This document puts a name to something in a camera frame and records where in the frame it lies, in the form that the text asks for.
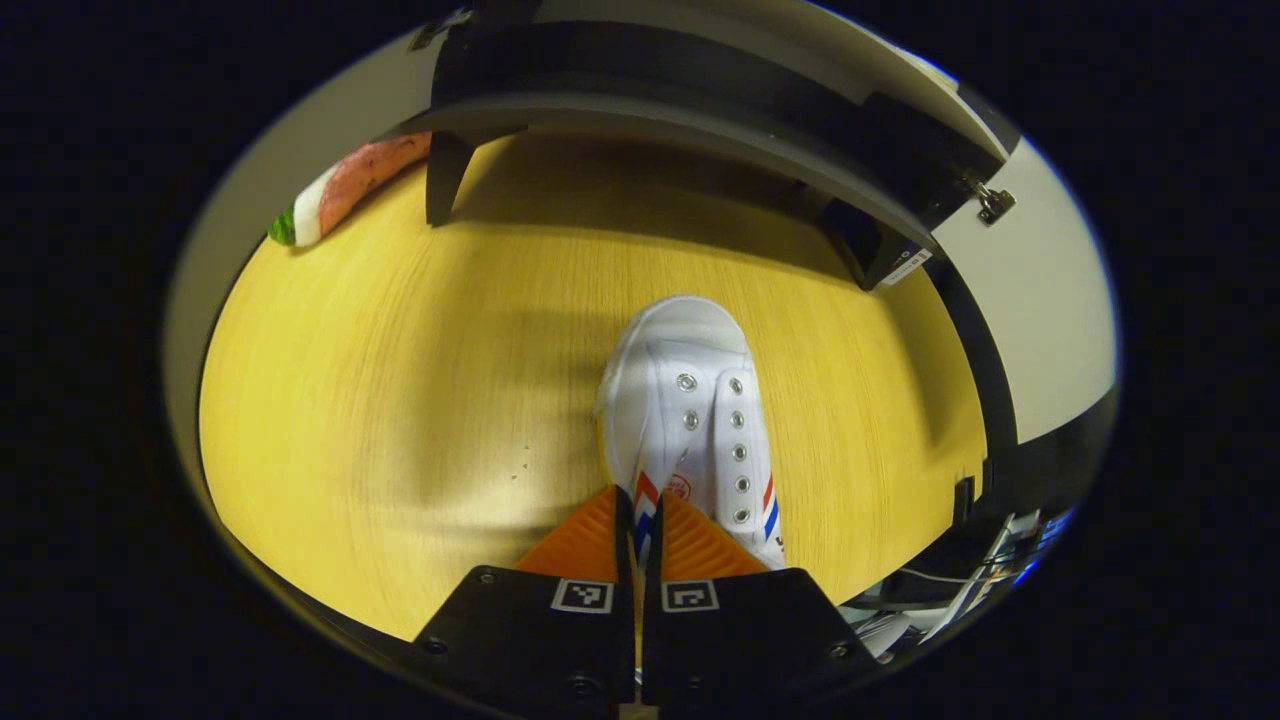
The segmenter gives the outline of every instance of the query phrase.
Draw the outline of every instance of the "cable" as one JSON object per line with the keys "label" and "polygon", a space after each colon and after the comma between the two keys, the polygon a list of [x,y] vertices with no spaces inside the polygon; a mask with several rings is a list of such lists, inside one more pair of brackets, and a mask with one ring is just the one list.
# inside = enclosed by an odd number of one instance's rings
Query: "cable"
{"label": "cable", "polygon": [[980,582],[984,582],[984,580],[989,580],[992,583],[998,583],[1001,580],[1007,580],[1011,577],[1011,575],[1001,575],[998,578],[978,578],[977,580],[973,580],[973,579],[940,578],[937,575],[927,575],[927,574],[924,574],[924,573],[922,573],[919,570],[911,570],[910,568],[899,568],[897,571],[899,573],[908,573],[910,575],[915,575],[918,578],[924,578],[925,580],[933,580],[933,582],[937,582],[937,583],[960,583],[960,584],[968,584],[970,582],[979,582],[980,583]]}

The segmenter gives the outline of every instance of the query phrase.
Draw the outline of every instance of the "label sticker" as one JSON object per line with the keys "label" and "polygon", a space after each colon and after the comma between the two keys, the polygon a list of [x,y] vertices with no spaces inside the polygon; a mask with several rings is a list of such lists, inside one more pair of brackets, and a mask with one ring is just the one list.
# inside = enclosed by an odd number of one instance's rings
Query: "label sticker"
{"label": "label sticker", "polygon": [[911,270],[914,270],[914,269],[919,268],[920,265],[923,265],[924,261],[928,260],[929,258],[933,258],[933,254],[922,247],[920,251],[916,252],[915,255],[913,255],[910,260],[908,260],[906,263],[902,263],[901,265],[899,265],[896,270],[893,270],[892,273],[890,273],[881,282],[884,283],[884,284],[896,284],[897,281],[900,281],[900,279],[905,278],[906,275],[911,274]]}
{"label": "label sticker", "polygon": [[684,580],[662,584],[663,612],[699,612],[703,610],[719,610],[714,582]]}
{"label": "label sticker", "polygon": [[613,610],[613,583],[561,578],[561,584],[556,588],[556,600],[552,601],[552,610],[608,615]]}

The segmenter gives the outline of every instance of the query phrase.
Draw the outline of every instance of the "wooden table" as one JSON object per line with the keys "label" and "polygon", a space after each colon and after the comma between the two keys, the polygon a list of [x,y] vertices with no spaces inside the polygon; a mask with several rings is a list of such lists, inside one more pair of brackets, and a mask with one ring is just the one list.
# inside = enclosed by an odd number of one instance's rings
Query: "wooden table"
{"label": "wooden table", "polygon": [[214,332],[214,503],[303,592],[411,639],[470,568],[513,564],[604,487],[604,363],[627,319],[673,293],[746,331],[787,557],[833,602],[948,527],[986,439],[924,273],[869,295],[788,182],[676,149],[493,142],[439,228],[424,173],[312,249],[264,242]]}

